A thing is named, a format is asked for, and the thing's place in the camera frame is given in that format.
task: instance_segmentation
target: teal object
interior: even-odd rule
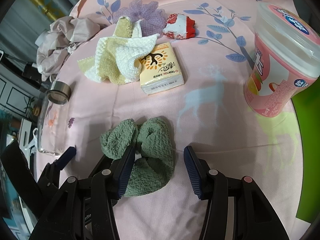
[[[122,121],[100,136],[101,149],[111,159],[120,159],[127,146],[136,147],[141,158],[134,163],[124,196],[141,196],[164,187],[173,173],[173,153],[167,124],[155,117],[142,125]]]

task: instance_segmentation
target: beige fabric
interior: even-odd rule
[[[72,53],[80,42],[88,41],[99,31],[100,25],[88,18],[65,16],[53,22],[37,51],[36,63],[42,81],[57,74],[69,52]]]

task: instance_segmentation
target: green towel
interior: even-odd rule
[[[111,159],[120,159],[127,146],[136,146],[141,158],[134,163],[124,196],[140,196],[164,187],[173,172],[173,154],[166,123],[155,117],[142,125],[122,121],[100,136],[101,149]]]

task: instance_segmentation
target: red and white cloth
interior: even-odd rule
[[[180,13],[169,15],[167,25],[163,29],[163,34],[174,39],[188,39],[196,36],[193,28],[194,20]]]

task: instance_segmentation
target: purple flower print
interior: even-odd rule
[[[73,122],[74,122],[75,118],[74,117],[71,117],[70,120],[69,120],[69,123],[68,123],[68,127],[69,129],[71,128]]]
[[[113,17],[113,22],[116,23],[121,16],[128,16],[132,22],[142,19],[141,31],[142,36],[150,36],[156,33],[162,35],[162,30],[166,25],[166,16],[163,9],[157,9],[159,3],[152,1],[149,4],[142,4],[142,0],[135,0],[128,7],[119,9]]]

